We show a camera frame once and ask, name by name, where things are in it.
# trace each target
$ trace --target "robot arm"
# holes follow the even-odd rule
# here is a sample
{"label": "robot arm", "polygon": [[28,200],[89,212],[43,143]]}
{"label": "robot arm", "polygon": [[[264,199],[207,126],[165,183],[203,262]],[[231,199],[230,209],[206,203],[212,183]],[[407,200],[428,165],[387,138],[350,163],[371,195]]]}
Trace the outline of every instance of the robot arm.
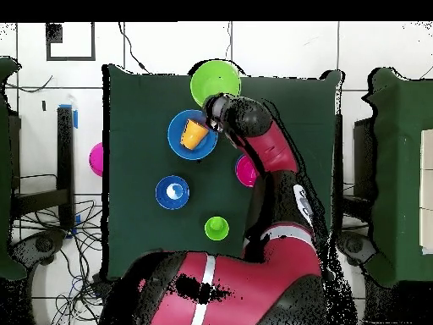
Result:
{"label": "robot arm", "polygon": [[290,145],[261,103],[221,93],[206,99],[203,113],[210,128],[225,133],[235,147],[250,157],[258,175],[285,169],[298,171]]}

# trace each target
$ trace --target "orange cup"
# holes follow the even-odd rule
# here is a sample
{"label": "orange cup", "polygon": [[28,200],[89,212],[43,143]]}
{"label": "orange cup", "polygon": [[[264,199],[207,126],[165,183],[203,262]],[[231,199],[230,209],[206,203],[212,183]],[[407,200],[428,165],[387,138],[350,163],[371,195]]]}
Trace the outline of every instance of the orange cup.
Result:
{"label": "orange cup", "polygon": [[201,140],[205,138],[209,130],[193,121],[188,119],[186,121],[184,132],[180,137],[180,144],[188,148],[189,150],[194,150],[200,143]]}

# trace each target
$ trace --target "black cable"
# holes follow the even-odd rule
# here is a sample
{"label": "black cable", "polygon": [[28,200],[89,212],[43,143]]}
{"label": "black cable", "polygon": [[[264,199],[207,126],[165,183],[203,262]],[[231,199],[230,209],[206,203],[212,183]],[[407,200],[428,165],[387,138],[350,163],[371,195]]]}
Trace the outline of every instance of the black cable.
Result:
{"label": "black cable", "polygon": [[50,82],[51,80],[52,80],[52,75],[51,75],[50,79],[44,85],[42,85],[41,87],[37,88],[36,90],[25,90],[25,89],[23,89],[21,87],[18,87],[18,86],[15,86],[15,85],[11,85],[11,84],[8,84],[8,83],[6,83],[6,85],[8,85],[10,87],[13,87],[14,89],[19,89],[19,90],[24,91],[24,92],[32,93],[32,92],[38,92],[40,90],[43,90],[48,85],[48,82]]}
{"label": "black cable", "polygon": [[122,26],[120,25],[120,23],[118,22],[118,29],[120,30],[120,33],[125,37],[126,41],[129,44],[129,53],[131,54],[132,58],[137,62],[137,64],[140,66],[141,69],[143,69],[145,72],[147,72],[148,74],[151,74],[151,72],[149,72],[145,65],[142,64],[132,53],[132,44],[131,41],[129,40],[129,38],[123,33],[122,31]]}
{"label": "black cable", "polygon": [[225,57],[225,59],[227,59],[227,51],[230,48],[230,46],[232,45],[232,35],[230,34],[229,31],[230,31],[230,21],[228,21],[228,26],[227,26],[227,33],[228,33],[229,41],[228,41],[228,46],[227,46],[227,49],[226,49],[226,57]]}
{"label": "black cable", "polygon": [[32,176],[23,176],[23,177],[19,177],[19,178],[20,179],[33,179],[35,177],[48,177],[48,176],[54,177],[56,180],[58,179],[56,174],[34,174]]}
{"label": "black cable", "polygon": [[[93,293],[93,289],[91,288],[91,281],[89,278],[89,276],[90,276],[90,264],[89,264],[87,258],[85,257],[85,252],[87,250],[89,250],[89,248],[93,249],[95,251],[101,251],[101,249],[97,249],[97,248],[92,246],[95,242],[99,242],[99,243],[101,242],[101,239],[97,238],[97,235],[101,235],[101,234],[100,233],[91,234],[87,231],[87,229],[100,228],[100,227],[97,227],[92,222],[90,222],[90,220],[92,218],[96,217],[99,213],[101,213],[102,210],[92,214],[93,210],[96,207],[95,201],[82,201],[82,202],[77,202],[75,204],[83,204],[83,203],[91,203],[91,206],[87,207],[85,209],[85,210],[89,210],[89,211],[85,217],[85,220],[79,223],[79,228],[78,228],[78,231],[76,234],[65,231],[64,229],[61,229],[56,225],[51,225],[48,222],[41,221],[41,218],[39,217],[40,214],[48,215],[48,216],[55,218],[56,220],[59,220],[58,215],[51,210],[46,210],[50,213],[43,213],[41,211],[35,212],[36,219],[28,218],[28,220],[25,220],[26,222],[29,222],[29,223],[39,224],[42,226],[42,228],[31,227],[31,226],[21,226],[21,228],[38,229],[38,230],[44,230],[44,228],[63,230],[65,232],[65,234],[71,234],[73,236],[74,243],[75,243],[77,250],[79,252],[79,275],[74,275],[72,273],[72,270],[71,270],[70,260],[68,259],[68,256],[64,253],[63,250],[60,250],[61,254],[63,255],[63,257],[66,260],[69,275],[73,279],[73,285],[71,287],[71,292],[73,289],[75,289],[75,290],[77,290],[77,293],[71,299],[66,298],[65,295],[59,295],[57,297],[57,299],[56,299],[57,312],[55,314],[55,317],[52,319],[51,325],[58,325],[63,320],[63,318],[65,318],[65,317],[68,320],[68,325],[71,325],[72,319],[79,320],[79,321],[86,321],[86,322],[92,322],[92,321],[97,322],[98,318],[99,318],[91,310],[90,307],[91,306],[100,306],[100,305],[92,303],[88,300],[88,297],[94,296],[95,294]],[[80,239],[78,234],[84,234],[85,238],[83,240]],[[81,288],[76,289],[75,285],[78,283],[81,283]],[[59,299],[65,299],[67,301],[60,308],[58,307],[58,300]],[[78,312],[78,310],[77,310],[77,305],[79,302],[81,302],[83,304],[85,309],[91,314],[92,318],[83,318],[80,316],[82,312]]]}
{"label": "black cable", "polygon": [[361,229],[361,228],[367,228],[369,227],[369,224],[361,224],[361,225],[357,225],[357,226],[352,226],[352,227],[342,227],[342,230],[354,230],[354,229]]}

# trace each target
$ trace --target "blue cup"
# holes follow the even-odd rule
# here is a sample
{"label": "blue cup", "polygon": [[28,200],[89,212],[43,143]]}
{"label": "blue cup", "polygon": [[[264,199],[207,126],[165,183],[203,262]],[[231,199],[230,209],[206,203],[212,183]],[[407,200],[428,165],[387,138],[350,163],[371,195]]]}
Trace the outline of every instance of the blue cup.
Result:
{"label": "blue cup", "polygon": [[167,176],[156,185],[155,197],[158,204],[165,209],[179,209],[189,199],[189,187],[184,179],[178,176]]}

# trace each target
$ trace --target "white stripe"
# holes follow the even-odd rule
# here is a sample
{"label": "white stripe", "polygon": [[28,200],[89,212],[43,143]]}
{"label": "white stripe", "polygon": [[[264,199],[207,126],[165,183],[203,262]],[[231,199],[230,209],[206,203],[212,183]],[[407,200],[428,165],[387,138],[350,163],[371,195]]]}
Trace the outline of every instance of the white stripe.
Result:
{"label": "white stripe", "polygon": [[[207,256],[206,258],[206,268],[203,274],[203,284],[212,285],[213,275],[215,273],[215,257]],[[191,325],[202,325],[205,320],[207,304],[197,304],[195,306],[195,312],[193,317],[193,322]]]}
{"label": "white stripe", "polygon": [[294,227],[292,225],[278,225],[276,227],[268,229],[265,233],[263,233],[260,237],[260,240],[263,240],[268,234],[270,240],[276,240],[282,235],[285,235],[286,237],[296,238],[298,240],[303,240],[305,243],[311,245],[311,247],[315,250],[311,235],[309,235],[301,228]]}

